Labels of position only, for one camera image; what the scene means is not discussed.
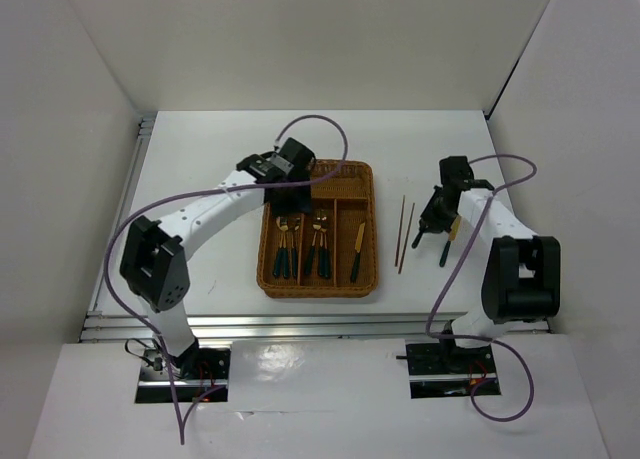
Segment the gold knife pile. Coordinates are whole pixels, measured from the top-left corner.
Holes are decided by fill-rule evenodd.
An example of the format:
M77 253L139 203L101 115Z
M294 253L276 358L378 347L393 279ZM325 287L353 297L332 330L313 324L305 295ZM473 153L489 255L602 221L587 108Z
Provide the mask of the gold knife pile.
M444 245L444 248L442 250L442 253L441 253L441 256L440 256L440 259L439 259L439 266L441 268L443 268L447 263L447 259L448 259L448 255L449 255L449 252L450 252L451 245L455 241L455 239L457 237L457 234L458 234L458 230L459 230L459 227L460 227L460 222L461 222L461 217L457 216L455 218L452 226L451 226L451 230L450 230L450 232L448 234L447 241L446 241L446 243Z
M351 274L350 274L351 283L355 283L358 278L360 262L361 262L361 250L362 250L365 229L366 229L366 221L362 222L359 225L357 236L356 236L356 241L354 246L355 255L354 255L354 260L352 263Z

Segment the gold spoon green handle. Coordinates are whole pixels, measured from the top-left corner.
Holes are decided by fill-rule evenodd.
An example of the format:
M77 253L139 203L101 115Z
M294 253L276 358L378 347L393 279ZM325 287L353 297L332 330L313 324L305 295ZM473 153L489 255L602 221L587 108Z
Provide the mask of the gold spoon green handle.
M276 257L274 260L274 267L272 274L275 278L284 278L283 277L283 231L281 226L281 221L284 219L284 216L278 216L276 218L276 226L279 230L279 243L276 252Z
M298 232L301 226L301 217L298 216L293 220L292 227L290 229L291 237L291 272L294 279L298 278L299 269L299 251L298 251Z

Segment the gold spoon pile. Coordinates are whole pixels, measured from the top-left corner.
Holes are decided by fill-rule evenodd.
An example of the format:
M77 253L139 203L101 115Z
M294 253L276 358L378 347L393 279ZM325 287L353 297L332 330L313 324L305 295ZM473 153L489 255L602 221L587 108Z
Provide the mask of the gold spoon pile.
M281 221L283 231L283 277L289 279L291 277L291 266L289 258L289 219L285 217Z

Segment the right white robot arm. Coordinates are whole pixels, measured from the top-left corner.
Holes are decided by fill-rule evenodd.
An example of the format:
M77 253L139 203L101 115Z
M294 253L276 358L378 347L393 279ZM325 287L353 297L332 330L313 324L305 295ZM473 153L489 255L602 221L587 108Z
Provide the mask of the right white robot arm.
M493 186L475 177L475 160L449 156L439 161L440 181L422 211L412 247L425 234L451 233L457 219L472 227L469 242L439 293L438 309L453 285L476 240L489 255L479 301L442 331L426 333L440 341L436 358L448 371L460 370L477 349L509 331L516 322L536 323L558 314L561 302L561 246L552 236L541 236L524 225L497 198L510 184Z

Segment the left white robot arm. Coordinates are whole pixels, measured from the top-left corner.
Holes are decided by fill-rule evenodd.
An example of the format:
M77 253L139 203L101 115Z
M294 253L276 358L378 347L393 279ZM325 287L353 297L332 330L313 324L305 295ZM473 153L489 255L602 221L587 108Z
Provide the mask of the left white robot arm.
M293 138L276 150L252 154L205 196L157 220L142 215L129 227L119 272L139 297L166 351L162 365L176 378L198 366L198 340L188 325L183 301L190 288L188 262L196 251L239 217L268 203L286 213L310 207L315 154Z

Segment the left copper chopstick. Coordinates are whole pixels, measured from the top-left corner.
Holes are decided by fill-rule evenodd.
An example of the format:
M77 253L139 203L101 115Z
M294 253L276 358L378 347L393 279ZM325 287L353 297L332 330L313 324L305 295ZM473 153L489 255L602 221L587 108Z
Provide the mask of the left copper chopstick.
M400 246L401 246L400 242L401 242L402 230L403 230L405 204L406 204L406 195L403 194L401 209L400 209L400 216L399 216L397 239L396 239L395 257L394 257L394 267L396 268L399 267L399 260L400 260Z

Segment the copper chopstick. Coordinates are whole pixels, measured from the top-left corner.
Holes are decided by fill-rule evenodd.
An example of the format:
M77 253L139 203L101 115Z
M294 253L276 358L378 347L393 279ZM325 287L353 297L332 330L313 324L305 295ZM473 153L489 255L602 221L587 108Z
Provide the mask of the copper chopstick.
M397 239L396 239L395 257L394 257L394 267L396 268L399 267L399 260L400 260L400 246L401 246L400 242L401 242L402 230L403 230L405 204L406 204L406 195L403 194L401 209L400 209L400 216L399 216Z
M400 275L402 273L402 271L403 271L404 261L405 261L405 257L406 257L406 251L407 251L408 243L409 243L409 236L410 236L411 228L412 228L412 224L413 224L414 212L415 212L415 202L412 203L412 207L411 207L410 215L409 215L409 220L407 222L407 228L406 228L406 231L405 231L404 241L402 243L402 249L401 249L400 258L399 258L399 264L398 264L398 275Z

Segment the right copper chopstick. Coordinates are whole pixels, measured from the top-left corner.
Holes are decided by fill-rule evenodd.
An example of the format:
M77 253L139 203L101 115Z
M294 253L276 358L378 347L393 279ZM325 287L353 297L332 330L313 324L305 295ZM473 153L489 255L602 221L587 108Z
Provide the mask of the right copper chopstick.
M407 228L406 228L406 231L405 231L404 241L402 243L402 249L401 249L400 258L399 258L399 264L398 264L398 275L400 275L402 273L402 271L403 271L404 261L405 261L405 257L406 257L406 251L407 251L408 243L409 243L409 236L410 236L411 228L412 228L412 224L413 224L414 212L415 212L415 202L412 203L412 207L411 207L410 215L409 215L409 220L407 222Z

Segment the brown wicker cutlery tray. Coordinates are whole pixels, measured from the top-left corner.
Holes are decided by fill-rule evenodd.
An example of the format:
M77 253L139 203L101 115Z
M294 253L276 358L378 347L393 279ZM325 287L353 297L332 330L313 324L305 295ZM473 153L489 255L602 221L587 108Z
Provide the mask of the brown wicker cutlery tray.
M271 206L264 208L258 251L257 284L271 298L325 299L363 298L378 285L377 226L375 193L371 167L359 161L347 161L330 179L311 187L312 212L285 215L289 219L289 258L291 266L290 229L300 216L298 232L298 278L275 278L272 274L279 243L279 230ZM328 237L331 254L331 279L318 275L320 235L316 246L312 273L305 276L304 263L311 245L312 221L317 211L328 215ZM350 282L359 225L366 221L359 274Z

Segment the aluminium left side rail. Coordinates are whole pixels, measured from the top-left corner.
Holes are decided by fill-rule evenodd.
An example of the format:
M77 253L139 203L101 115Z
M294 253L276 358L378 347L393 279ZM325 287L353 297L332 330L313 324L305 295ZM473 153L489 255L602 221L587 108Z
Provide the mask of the aluminium left side rail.
M157 111L144 112L139 119L138 132L135 139L133 155L123 186L123 191L116 210L111 234L107 242L114 237L116 230L129 216L137 184L144 164L144 159L152 137L153 129L157 120Z

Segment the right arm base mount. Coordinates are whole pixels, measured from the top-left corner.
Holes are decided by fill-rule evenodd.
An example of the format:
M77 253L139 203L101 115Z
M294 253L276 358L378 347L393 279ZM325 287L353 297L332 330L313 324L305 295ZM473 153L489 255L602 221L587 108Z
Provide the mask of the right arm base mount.
M501 394L490 346L460 349L435 342L408 343L395 355L409 376L412 399L468 397Z

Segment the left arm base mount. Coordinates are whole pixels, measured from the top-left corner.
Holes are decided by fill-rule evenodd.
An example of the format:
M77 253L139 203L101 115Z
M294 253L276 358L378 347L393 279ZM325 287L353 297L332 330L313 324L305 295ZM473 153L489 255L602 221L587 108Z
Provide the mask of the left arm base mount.
M204 348L193 364L176 368L162 356L153 341L127 339L124 351L140 361L136 388L137 404L172 402L169 369L173 370L176 397L180 403L190 403L204 395L203 402L228 401L228 379L231 363L229 348Z

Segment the aluminium table front rail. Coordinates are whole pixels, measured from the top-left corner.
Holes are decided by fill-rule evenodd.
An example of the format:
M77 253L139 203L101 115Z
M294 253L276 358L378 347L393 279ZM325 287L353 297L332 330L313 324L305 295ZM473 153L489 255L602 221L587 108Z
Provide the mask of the aluminium table front rail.
M405 338L424 335L426 314L329 314L192 316L188 319L200 340L311 340L353 338ZM85 343L146 339L151 331L140 321L125 316L90 314L80 333Z

